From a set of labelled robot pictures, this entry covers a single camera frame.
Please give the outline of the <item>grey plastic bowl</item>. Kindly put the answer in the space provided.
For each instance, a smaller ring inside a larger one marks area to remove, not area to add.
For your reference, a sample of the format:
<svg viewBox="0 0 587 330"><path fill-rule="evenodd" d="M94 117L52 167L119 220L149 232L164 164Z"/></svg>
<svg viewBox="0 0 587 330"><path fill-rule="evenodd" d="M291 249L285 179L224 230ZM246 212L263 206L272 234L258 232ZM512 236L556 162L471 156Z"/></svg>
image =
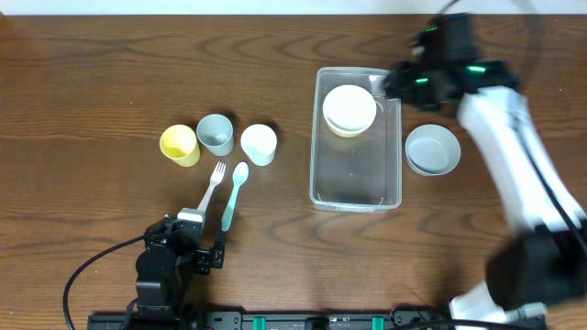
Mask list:
<svg viewBox="0 0 587 330"><path fill-rule="evenodd" d="M406 162L422 176L440 176L453 171L460 162L461 148L456 136L439 125L415 128L404 145Z"/></svg>

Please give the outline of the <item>yellow plastic cup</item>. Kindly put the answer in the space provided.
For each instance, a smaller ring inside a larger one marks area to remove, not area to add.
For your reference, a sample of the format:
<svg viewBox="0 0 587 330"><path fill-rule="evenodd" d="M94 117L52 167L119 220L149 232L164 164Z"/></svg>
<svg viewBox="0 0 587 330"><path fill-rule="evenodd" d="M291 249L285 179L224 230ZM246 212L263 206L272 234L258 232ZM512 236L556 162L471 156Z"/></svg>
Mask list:
<svg viewBox="0 0 587 330"><path fill-rule="evenodd" d="M182 167L192 167L201 157L196 134L186 125L169 126L161 134L160 150Z"/></svg>

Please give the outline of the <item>yellow plastic bowl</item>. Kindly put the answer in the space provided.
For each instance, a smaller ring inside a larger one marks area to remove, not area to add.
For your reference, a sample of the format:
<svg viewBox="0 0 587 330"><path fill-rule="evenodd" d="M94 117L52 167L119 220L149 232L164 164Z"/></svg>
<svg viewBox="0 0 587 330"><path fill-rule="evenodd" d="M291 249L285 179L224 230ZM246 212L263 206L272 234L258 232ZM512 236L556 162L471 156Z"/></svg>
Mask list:
<svg viewBox="0 0 587 330"><path fill-rule="evenodd" d="M373 123L372 120L352 119L352 120L333 120L331 117L326 118L328 128L336 135L343 138L354 138L366 131Z"/></svg>

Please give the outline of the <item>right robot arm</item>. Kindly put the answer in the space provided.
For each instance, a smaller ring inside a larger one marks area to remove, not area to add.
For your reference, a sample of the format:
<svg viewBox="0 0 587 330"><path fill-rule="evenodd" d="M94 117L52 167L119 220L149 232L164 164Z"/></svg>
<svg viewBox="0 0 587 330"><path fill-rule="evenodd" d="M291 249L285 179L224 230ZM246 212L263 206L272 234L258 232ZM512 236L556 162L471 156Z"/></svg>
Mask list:
<svg viewBox="0 0 587 330"><path fill-rule="evenodd" d="M485 279L449 303L456 328L527 329L556 304L586 295L586 213L546 152L500 60L440 68L397 63L382 83L389 98L426 111L454 104L482 154L514 238L485 268Z"/></svg>

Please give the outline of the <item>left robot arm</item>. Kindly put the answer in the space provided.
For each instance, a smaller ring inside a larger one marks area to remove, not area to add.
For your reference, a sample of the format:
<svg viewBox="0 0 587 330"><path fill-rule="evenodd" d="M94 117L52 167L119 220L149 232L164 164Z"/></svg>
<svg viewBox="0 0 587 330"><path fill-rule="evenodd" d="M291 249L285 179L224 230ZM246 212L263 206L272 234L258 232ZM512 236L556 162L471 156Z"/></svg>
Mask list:
<svg viewBox="0 0 587 330"><path fill-rule="evenodd" d="M200 246L203 225L167 214L149 226L136 261L138 297L122 329L203 329L203 313L186 301L196 275L223 267L227 233L216 231L212 247Z"/></svg>

